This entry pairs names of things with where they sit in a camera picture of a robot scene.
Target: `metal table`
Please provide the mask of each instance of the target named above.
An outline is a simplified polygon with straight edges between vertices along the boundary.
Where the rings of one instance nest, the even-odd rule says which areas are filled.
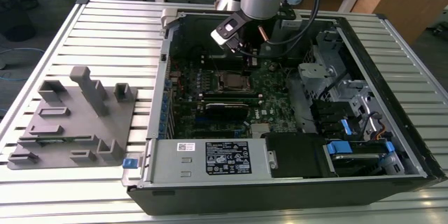
[[[153,217],[145,215],[128,197],[119,166],[7,168],[8,155],[39,103],[36,89],[43,80],[57,79],[64,85],[75,85],[68,78],[73,65],[89,66],[92,78],[100,79],[104,86],[127,82],[139,87],[127,151],[143,151],[161,45],[160,15],[167,7],[213,8],[111,0],[76,4],[0,124],[0,223],[445,223],[448,182],[419,192],[397,194],[368,206]],[[447,92],[387,20],[369,14],[343,16],[355,27],[421,137],[447,170]],[[139,170],[132,171],[132,176],[137,176]]]

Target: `power supply label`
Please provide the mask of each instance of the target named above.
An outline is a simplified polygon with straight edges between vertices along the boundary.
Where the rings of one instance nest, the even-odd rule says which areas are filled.
[[[247,142],[207,142],[205,161],[209,175],[252,173]]]

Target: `barcode sticker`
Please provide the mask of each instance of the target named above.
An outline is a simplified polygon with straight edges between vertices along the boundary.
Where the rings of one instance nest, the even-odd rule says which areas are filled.
[[[195,143],[177,143],[179,152],[193,152],[196,149]]]

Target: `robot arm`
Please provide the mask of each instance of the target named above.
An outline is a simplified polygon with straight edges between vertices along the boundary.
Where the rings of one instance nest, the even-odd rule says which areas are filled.
[[[223,49],[229,49],[233,53],[240,51],[247,43],[256,48],[264,41],[267,41],[267,34],[263,27],[273,27],[273,19],[292,20],[296,18],[296,13],[288,3],[285,1],[281,3],[281,0],[241,0],[240,10],[237,10],[237,2],[233,4],[233,8],[224,8],[224,4],[220,2],[220,10],[235,10],[236,12],[211,33],[211,36],[220,47]],[[253,36],[255,30],[260,30],[257,36]]]

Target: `motherboard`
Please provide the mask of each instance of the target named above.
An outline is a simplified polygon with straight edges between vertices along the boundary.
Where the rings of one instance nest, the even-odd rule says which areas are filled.
[[[296,132],[287,79],[293,69],[269,60],[237,70],[215,62],[173,60],[175,138],[257,138]]]

